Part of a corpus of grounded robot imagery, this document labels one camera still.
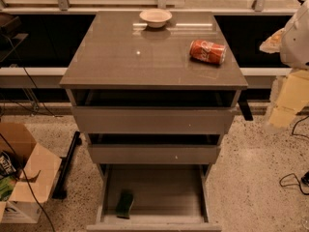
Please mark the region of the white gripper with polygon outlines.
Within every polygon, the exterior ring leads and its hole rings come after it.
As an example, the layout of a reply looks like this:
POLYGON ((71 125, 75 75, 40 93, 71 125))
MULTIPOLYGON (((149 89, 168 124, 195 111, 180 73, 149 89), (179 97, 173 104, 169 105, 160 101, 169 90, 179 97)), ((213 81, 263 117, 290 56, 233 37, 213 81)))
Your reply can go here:
MULTIPOLYGON (((268 37, 259 49, 268 54, 279 53, 284 29, 268 37)), ((287 76, 277 77, 271 88, 270 104, 265 115, 266 132, 278 133, 286 129, 296 114, 309 104, 309 72, 292 70, 287 76)))

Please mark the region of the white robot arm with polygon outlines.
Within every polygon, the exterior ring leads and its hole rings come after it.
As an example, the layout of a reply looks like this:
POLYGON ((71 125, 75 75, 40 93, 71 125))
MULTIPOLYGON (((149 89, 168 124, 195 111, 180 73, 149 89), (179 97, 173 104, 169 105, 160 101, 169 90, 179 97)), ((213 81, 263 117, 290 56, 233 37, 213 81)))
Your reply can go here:
POLYGON ((291 68, 272 86, 266 115, 266 129, 281 131, 309 103, 309 1, 305 0, 285 27, 260 45, 264 53, 279 53, 284 65, 291 68))

